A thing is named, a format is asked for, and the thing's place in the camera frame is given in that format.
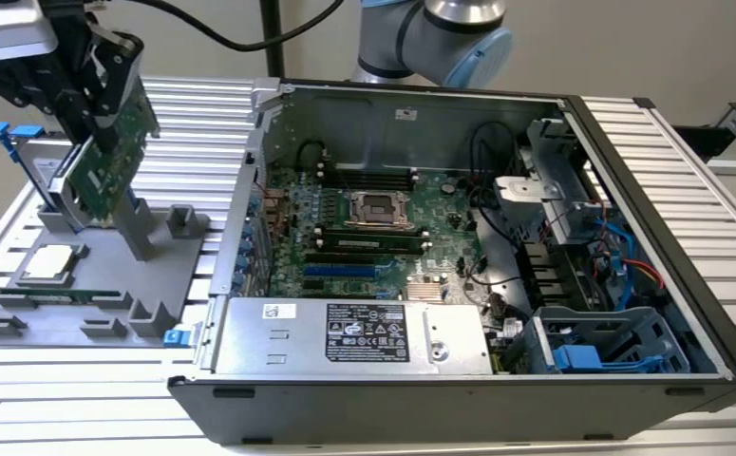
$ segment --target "motherboard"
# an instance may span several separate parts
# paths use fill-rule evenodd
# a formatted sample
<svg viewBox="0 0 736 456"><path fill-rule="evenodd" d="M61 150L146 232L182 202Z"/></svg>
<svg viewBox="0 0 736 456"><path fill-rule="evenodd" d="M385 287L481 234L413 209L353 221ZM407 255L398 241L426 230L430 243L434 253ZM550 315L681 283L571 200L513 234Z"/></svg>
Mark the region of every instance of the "motherboard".
<svg viewBox="0 0 736 456"><path fill-rule="evenodd" d="M486 302L467 276L482 254L465 182L431 171L321 174L270 175L270 295Z"/></svg>

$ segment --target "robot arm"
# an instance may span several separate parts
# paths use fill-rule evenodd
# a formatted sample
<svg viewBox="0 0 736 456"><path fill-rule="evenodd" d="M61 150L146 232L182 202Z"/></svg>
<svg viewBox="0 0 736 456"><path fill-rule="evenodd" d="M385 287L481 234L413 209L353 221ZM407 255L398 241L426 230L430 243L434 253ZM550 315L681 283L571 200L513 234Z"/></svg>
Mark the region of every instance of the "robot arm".
<svg viewBox="0 0 736 456"><path fill-rule="evenodd" d="M0 96L54 115L74 144L94 137L115 150L142 51L137 36L101 27L90 0L0 0Z"/></svg>
<svg viewBox="0 0 736 456"><path fill-rule="evenodd" d="M511 51L503 0L363 0L353 81L405 84L419 74L438 86L481 88Z"/></svg>

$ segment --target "power supply label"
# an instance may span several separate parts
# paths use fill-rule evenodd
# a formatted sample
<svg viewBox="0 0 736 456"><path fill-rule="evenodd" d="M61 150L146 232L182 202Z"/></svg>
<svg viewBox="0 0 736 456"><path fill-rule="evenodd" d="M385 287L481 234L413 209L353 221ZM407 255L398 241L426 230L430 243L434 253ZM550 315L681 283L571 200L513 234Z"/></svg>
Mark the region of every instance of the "power supply label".
<svg viewBox="0 0 736 456"><path fill-rule="evenodd" d="M326 357L335 363L409 363L405 306L329 304Z"/></svg>

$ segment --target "green circuit board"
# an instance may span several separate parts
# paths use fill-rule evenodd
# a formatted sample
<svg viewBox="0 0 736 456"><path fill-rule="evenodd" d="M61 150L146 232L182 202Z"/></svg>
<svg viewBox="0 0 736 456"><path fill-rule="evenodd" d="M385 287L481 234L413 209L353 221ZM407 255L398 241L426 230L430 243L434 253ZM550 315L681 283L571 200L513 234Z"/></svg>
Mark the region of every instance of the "green circuit board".
<svg viewBox="0 0 736 456"><path fill-rule="evenodd" d="M145 157L145 139L158 129L142 82L117 114L119 143L114 151L102 151L90 142L81 151L67 182L78 192L86 212L97 219L111 217L117 203L138 174Z"/></svg>
<svg viewBox="0 0 736 456"><path fill-rule="evenodd" d="M270 295L399 299L410 283L438 281L443 284L445 302L466 303L473 296L483 300L486 291L465 290L466 278L457 274L459 258L469 267L481 257L477 233L467 229L470 205L466 192L457 190L449 195L442 190L445 184L455 185L457 181L446 173L422 172L415 189L401 192L406 199L407 231L426 228L430 233L433 246L423 255L369 256L375 277L309 277L305 275L310 265L307 255L318 251L315 228L354 230L354 226L347 224L353 192L323 188L317 179L293 169L273 170L269 187L278 189L286 197L279 206L279 218L291 220L297 216L297 224L278 227L274 236ZM305 286L309 280L315 283L313 289Z"/></svg>

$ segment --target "cpu socket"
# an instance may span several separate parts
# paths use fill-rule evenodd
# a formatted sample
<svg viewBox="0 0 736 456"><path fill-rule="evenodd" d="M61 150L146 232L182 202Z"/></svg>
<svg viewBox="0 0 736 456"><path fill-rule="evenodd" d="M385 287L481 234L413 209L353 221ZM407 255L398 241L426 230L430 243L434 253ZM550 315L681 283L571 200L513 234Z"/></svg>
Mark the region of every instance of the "cpu socket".
<svg viewBox="0 0 736 456"><path fill-rule="evenodd" d="M351 193L351 211L346 225L357 228L409 230L407 196L402 192Z"/></svg>

